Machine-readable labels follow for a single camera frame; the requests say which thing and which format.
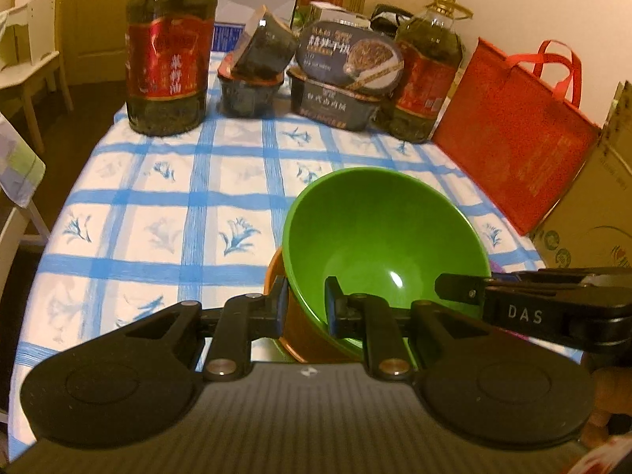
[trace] orange bowl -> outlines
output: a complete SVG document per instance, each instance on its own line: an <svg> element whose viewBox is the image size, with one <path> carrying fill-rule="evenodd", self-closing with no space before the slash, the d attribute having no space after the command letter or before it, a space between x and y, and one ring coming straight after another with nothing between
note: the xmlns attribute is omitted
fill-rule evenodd
<svg viewBox="0 0 632 474"><path fill-rule="evenodd" d="M281 248L276 250L265 273L263 291L270 293L277 276L285 276ZM298 361L303 363L343 363L358 361L359 356L352 356L331 343L312 321L305 315L302 307L290 288L288 296L288 314L285 320L281 345Z"/></svg>

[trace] bag handle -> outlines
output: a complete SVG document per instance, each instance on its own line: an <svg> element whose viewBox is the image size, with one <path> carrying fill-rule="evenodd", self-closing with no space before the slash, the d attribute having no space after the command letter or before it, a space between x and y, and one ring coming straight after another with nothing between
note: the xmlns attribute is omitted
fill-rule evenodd
<svg viewBox="0 0 632 474"><path fill-rule="evenodd" d="M567 45L566 43L563 43L562 41L557 41L555 39L548 39L544 41L540 45L540 49L538 50L538 53L546 53L547 48L549 47L551 43L555 43L565 48L568 48L568 50L571 52L571 64L573 65L573 71L574 71L573 72L573 105L579 108L579 101L581 100L581 61L579 59L579 56L577 56L577 53L573 52L573 49L569 45ZM535 74L536 77L540 78L542 76L543 67L544 67L543 64L536 64L535 67L533 68L533 74Z"/></svg>
<svg viewBox="0 0 632 474"><path fill-rule="evenodd" d="M518 53L517 55L510 55L505 60L505 63L509 68L513 68L520 62L529 62L536 65L545 64L561 64L568 68L569 74L562 81L558 82L553 88L553 97L556 100L563 101L566 97L566 92L571 85L571 81L574 79L575 70L571 61L563 55L558 53ZM573 87L573 101L574 107L579 107L579 92L574 91Z"/></svg>

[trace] metal screw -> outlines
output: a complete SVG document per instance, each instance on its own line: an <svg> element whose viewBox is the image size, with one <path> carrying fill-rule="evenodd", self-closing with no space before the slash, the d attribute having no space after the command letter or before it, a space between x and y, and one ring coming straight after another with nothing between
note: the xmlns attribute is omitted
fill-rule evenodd
<svg viewBox="0 0 632 474"><path fill-rule="evenodd" d="M206 370L211 374L217 374L218 376L226 376L232 374L237 370L237 364L228 358L216 358L211 360L206 366Z"/></svg>
<svg viewBox="0 0 632 474"><path fill-rule="evenodd" d="M410 364L401 358L388 358L380 362L379 368L384 374L399 376L410 370Z"/></svg>

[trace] blue box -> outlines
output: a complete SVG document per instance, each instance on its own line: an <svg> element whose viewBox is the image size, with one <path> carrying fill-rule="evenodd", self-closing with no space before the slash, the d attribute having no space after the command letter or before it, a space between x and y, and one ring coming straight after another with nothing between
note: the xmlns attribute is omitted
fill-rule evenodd
<svg viewBox="0 0 632 474"><path fill-rule="evenodd" d="M232 52L237 44L237 39L241 35L244 25L215 23L213 33L214 52Z"/></svg>

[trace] white box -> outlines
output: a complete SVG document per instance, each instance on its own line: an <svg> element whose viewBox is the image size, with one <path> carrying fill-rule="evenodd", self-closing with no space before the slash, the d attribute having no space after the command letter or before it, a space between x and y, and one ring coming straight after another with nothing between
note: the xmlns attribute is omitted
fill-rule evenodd
<svg viewBox="0 0 632 474"><path fill-rule="evenodd" d="M318 20L337 21L361 28L371 28L371 20L364 15L328 2L311 2L306 24Z"/></svg>
<svg viewBox="0 0 632 474"><path fill-rule="evenodd" d="M247 20L255 9L265 5L286 25L292 24L296 0L217 0L214 52L231 52Z"/></svg>

